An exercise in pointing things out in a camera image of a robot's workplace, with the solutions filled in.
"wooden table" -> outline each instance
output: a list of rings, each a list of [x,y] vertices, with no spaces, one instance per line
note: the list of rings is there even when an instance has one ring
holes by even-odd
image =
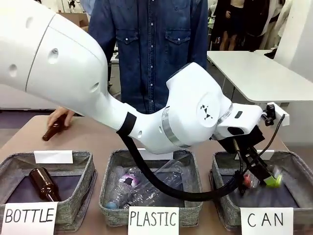
[[[31,119],[13,138],[0,149],[0,162],[12,153],[34,150],[87,150],[93,153],[93,160],[98,177],[92,194],[91,202],[81,228],[75,235],[126,235],[127,227],[110,228],[106,226],[104,216],[98,207],[101,183],[103,180],[108,157],[112,151],[125,148],[119,136],[110,128],[88,119],[76,117],[69,130],[60,136],[53,137],[49,142],[41,140],[46,129],[47,116],[36,116]],[[261,127],[266,138],[257,148],[263,148],[269,141],[272,130]],[[271,149],[286,150],[282,141],[276,137]],[[212,166],[212,155],[223,148],[216,141],[207,141],[194,147],[199,165],[203,191],[210,190],[208,174]],[[181,235],[228,235],[219,221],[213,202],[205,202],[200,213],[199,226],[181,228]]]

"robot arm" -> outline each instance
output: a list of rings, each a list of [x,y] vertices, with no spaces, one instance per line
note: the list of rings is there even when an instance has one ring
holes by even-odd
[[[67,107],[114,130],[119,130],[131,113],[136,121],[129,136],[152,153],[172,152],[212,135],[221,140],[248,134],[260,119],[260,107],[232,104],[196,63],[167,81],[165,108],[151,115],[141,114],[108,93],[107,60],[90,35],[33,0],[3,4],[0,83]]]

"bottle neck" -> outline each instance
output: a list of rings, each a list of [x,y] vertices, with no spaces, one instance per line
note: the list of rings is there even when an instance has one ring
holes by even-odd
[[[55,194],[53,191],[50,191],[49,193],[47,193],[45,195],[45,198],[49,201],[49,202],[61,202],[61,198],[59,195]]]
[[[62,130],[60,126],[51,126],[47,132],[43,136],[44,141],[48,141],[51,139],[55,134],[59,133]]]

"cardboard box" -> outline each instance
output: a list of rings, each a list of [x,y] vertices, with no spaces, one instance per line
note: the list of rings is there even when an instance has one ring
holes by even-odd
[[[89,21],[86,13],[59,13],[61,16],[72,21],[74,24],[82,28],[84,31],[88,31]]]

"white table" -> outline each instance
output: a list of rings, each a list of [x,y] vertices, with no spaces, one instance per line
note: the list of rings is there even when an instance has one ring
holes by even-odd
[[[119,60],[118,60],[118,52],[113,53],[113,56],[111,58],[111,66],[118,66]]]
[[[259,52],[208,51],[207,58],[248,101],[313,100],[312,82]]]

